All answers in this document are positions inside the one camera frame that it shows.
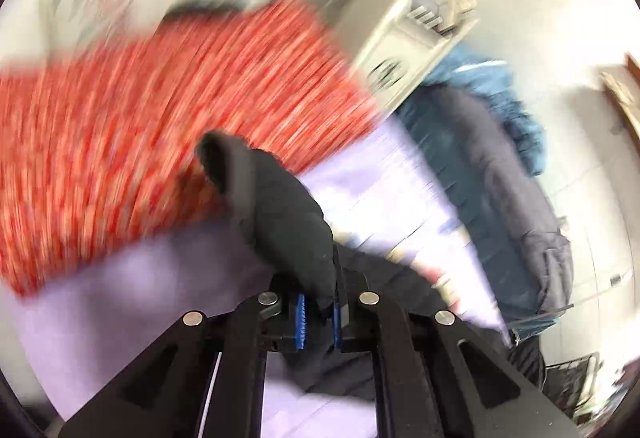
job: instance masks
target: black glove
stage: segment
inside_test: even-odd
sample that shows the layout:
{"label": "black glove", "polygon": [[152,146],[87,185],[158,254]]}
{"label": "black glove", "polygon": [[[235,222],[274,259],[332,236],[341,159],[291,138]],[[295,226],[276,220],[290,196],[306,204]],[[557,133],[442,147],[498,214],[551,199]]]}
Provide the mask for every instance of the black glove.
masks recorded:
{"label": "black glove", "polygon": [[328,317],[334,237],[318,203],[273,155],[249,149],[241,139],[210,131],[197,154],[245,240],[278,271],[295,277]]}

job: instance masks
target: lavender fabric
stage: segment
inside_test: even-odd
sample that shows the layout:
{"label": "lavender fabric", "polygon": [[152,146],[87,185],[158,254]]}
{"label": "lavender fabric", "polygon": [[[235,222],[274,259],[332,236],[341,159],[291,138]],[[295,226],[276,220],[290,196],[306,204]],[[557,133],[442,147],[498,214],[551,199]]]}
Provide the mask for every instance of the lavender fabric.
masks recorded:
{"label": "lavender fabric", "polygon": [[[504,330],[473,246],[460,240],[454,210],[393,119],[300,178],[352,245],[439,262],[464,278],[462,317]],[[68,420],[182,314],[231,311],[272,273],[225,222],[210,221],[140,241],[37,296],[8,301],[36,376]],[[268,360],[263,437],[376,435],[372,404],[304,394],[284,380],[280,359]]]}

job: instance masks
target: metal screw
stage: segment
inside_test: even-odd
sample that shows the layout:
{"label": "metal screw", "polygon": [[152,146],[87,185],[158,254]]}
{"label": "metal screw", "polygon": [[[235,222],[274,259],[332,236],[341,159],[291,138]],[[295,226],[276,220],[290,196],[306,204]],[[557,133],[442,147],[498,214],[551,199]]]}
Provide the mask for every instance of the metal screw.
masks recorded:
{"label": "metal screw", "polygon": [[202,314],[200,312],[188,312],[184,314],[182,318],[182,322],[187,326],[197,326],[203,320]]}
{"label": "metal screw", "polygon": [[262,292],[258,296],[258,303],[264,304],[265,306],[271,306],[272,304],[276,304],[278,302],[278,295],[273,292]]}
{"label": "metal screw", "polygon": [[362,292],[358,299],[362,304],[372,305],[378,304],[378,301],[380,301],[380,296],[375,292]]}
{"label": "metal screw", "polygon": [[444,324],[445,326],[451,326],[456,321],[456,316],[447,310],[440,310],[436,313],[436,322]]}

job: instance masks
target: floor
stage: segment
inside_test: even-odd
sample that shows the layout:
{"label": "floor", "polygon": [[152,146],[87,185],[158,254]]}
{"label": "floor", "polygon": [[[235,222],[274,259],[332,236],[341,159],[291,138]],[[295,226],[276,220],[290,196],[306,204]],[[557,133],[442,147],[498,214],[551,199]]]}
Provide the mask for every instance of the floor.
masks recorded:
{"label": "floor", "polygon": [[[640,56],[640,11],[633,0],[477,1],[481,22],[468,44],[511,64],[515,89],[547,132],[540,184],[568,219],[574,301],[604,292],[612,275],[640,267],[640,159],[600,93],[598,69],[626,50]],[[619,360],[637,295],[634,279],[567,312],[543,335],[547,362],[596,350]],[[0,368],[15,391],[41,396],[1,309],[0,335]]]}

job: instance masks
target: red cloth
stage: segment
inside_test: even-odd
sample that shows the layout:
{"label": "red cloth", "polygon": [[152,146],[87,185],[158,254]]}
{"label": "red cloth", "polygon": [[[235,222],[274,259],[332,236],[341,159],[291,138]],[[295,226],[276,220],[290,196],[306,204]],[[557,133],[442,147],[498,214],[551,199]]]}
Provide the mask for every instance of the red cloth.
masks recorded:
{"label": "red cloth", "polygon": [[299,173],[376,116],[301,0],[0,72],[0,112],[0,275],[21,294],[209,217],[215,190],[194,158],[205,131]]}

